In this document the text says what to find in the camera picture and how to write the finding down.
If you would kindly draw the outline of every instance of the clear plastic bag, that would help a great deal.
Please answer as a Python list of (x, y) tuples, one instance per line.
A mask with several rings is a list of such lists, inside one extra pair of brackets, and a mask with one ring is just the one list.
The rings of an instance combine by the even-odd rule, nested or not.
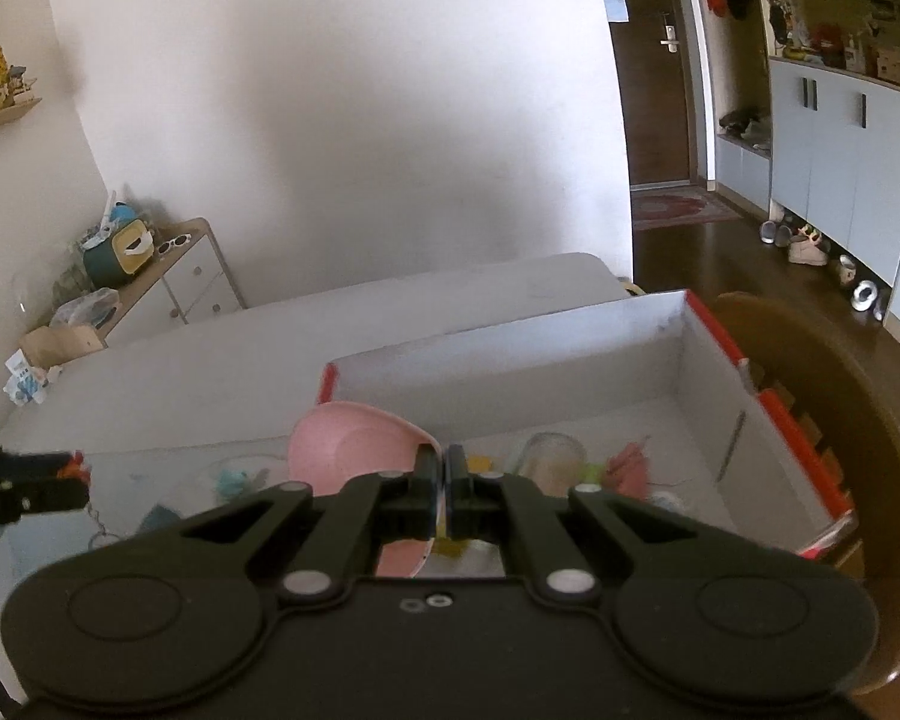
[(50, 327), (76, 327), (79, 324), (99, 327), (119, 305), (120, 293), (104, 287), (95, 293), (64, 303), (50, 320)]

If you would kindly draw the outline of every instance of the brown wooden door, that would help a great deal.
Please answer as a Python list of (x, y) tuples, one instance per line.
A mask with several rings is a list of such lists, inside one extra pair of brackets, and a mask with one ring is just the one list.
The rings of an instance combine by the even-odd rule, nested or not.
[[(629, 23), (612, 23), (613, 50), (624, 111), (631, 185), (686, 180), (690, 176), (682, 19), (676, 0), (626, 0)], [(680, 46), (671, 53), (665, 14)]]

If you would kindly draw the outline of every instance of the sunglasses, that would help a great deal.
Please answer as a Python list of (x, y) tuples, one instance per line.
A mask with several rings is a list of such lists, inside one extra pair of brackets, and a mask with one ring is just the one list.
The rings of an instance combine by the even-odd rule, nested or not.
[(169, 241), (164, 241), (158, 247), (156, 247), (156, 253), (161, 257), (170, 251), (172, 248), (184, 247), (190, 242), (190, 233), (184, 233), (183, 235), (178, 235), (176, 238), (171, 238)]

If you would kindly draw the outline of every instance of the wooden wall shelf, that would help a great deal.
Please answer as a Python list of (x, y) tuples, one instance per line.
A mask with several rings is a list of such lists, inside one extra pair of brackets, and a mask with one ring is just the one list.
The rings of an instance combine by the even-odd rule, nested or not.
[(36, 107), (37, 103), (40, 103), (40, 100), (42, 98), (34, 98), (28, 103), (17, 103), (10, 108), (2, 108), (0, 110), (0, 127), (4, 124), (10, 124), (10, 122), (16, 122), (17, 119), (23, 119), (26, 114), (29, 114)]

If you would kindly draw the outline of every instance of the white drawer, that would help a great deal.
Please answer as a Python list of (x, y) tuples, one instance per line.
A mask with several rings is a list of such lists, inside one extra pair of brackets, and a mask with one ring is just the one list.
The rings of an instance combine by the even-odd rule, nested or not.
[(207, 236), (197, 241), (164, 276), (167, 286), (183, 312), (187, 312), (206, 291), (223, 266)]
[(106, 334), (106, 345), (120, 346), (139, 341), (140, 338), (150, 338), (183, 327), (183, 324), (183, 317), (173, 303), (170, 292), (162, 281), (158, 281)]
[(187, 312), (187, 322), (203, 322), (204, 319), (222, 317), (224, 314), (233, 314), (240, 311), (240, 301), (226, 276), (220, 274), (213, 280), (209, 289), (199, 297), (193, 307)]

